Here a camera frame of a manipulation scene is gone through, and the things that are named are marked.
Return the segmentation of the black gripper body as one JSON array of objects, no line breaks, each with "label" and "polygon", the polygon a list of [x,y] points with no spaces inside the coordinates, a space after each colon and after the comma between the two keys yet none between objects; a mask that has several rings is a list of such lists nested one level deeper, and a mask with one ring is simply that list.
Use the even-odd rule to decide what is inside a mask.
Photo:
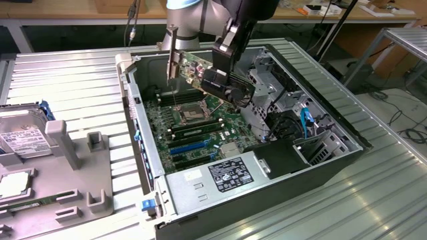
[{"label": "black gripper body", "polygon": [[235,23],[268,20],[276,11],[279,0],[228,0],[227,10]]}]

